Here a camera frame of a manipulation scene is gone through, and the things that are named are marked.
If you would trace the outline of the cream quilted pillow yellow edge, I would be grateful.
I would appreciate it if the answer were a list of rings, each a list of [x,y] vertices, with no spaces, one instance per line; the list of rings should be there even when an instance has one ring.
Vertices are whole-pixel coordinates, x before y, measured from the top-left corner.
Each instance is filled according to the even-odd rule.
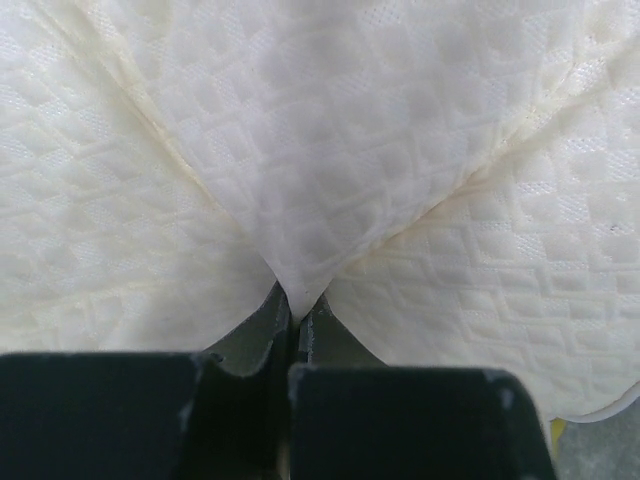
[[[639,395],[635,1],[5,1],[1,348],[202,349],[281,284],[391,364]]]

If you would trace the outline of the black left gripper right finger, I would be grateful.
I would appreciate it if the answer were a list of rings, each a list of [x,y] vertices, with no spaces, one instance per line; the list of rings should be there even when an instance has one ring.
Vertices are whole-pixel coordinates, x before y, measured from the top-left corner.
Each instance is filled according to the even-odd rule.
[[[294,479],[552,479],[536,408],[491,368],[392,367],[320,299],[289,372]]]

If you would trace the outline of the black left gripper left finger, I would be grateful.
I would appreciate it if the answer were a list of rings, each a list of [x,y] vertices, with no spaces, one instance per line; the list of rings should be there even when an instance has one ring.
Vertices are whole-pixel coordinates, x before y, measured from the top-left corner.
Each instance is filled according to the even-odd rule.
[[[275,479],[290,310],[200,352],[1,358],[5,479]]]

